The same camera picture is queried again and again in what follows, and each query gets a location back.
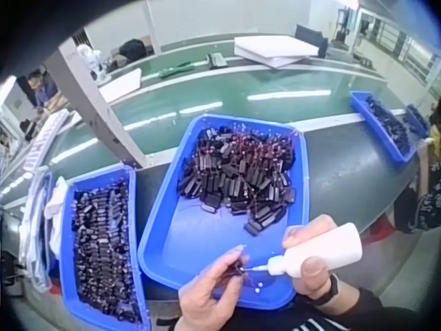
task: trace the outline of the white foam board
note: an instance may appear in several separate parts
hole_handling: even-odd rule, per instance
[[[236,37],[234,45],[261,57],[309,57],[318,47],[290,36]]]
[[[124,97],[126,94],[138,90],[140,87],[141,69],[138,68],[115,79],[114,81],[111,81],[107,85],[104,85],[102,88],[99,88],[99,91],[107,103],[111,103],[121,97]]]
[[[243,57],[245,59],[259,62],[261,64],[265,64],[266,66],[275,69],[281,68],[283,66],[287,66],[291,63],[300,61],[301,59],[305,58],[305,57],[272,57],[272,58],[260,57],[259,55],[244,50],[238,46],[234,46],[234,54],[237,55],[238,57]]]

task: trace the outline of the blue shirt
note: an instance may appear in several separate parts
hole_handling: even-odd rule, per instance
[[[58,92],[57,85],[50,77],[44,77],[43,81],[44,87],[40,91],[35,92],[35,99],[39,107],[43,107]]]

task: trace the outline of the black wristwatch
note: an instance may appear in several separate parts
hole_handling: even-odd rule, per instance
[[[313,300],[306,295],[302,295],[302,298],[307,302],[310,303],[316,307],[325,305],[328,302],[330,302],[337,294],[338,294],[338,278],[336,275],[331,274],[329,276],[331,279],[331,288],[328,292],[326,292],[324,295],[322,295],[320,298]]]

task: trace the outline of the bottle nozzle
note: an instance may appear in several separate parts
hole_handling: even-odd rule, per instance
[[[252,268],[244,268],[243,271],[268,271],[268,265],[257,265]]]

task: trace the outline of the white glue bottle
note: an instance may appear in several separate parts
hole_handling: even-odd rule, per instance
[[[288,248],[284,255],[270,258],[267,265],[248,270],[268,271],[273,276],[288,274],[292,278],[301,278],[300,267],[309,257],[324,259],[329,270],[359,261],[362,257],[362,245],[357,227],[353,223],[346,223]]]

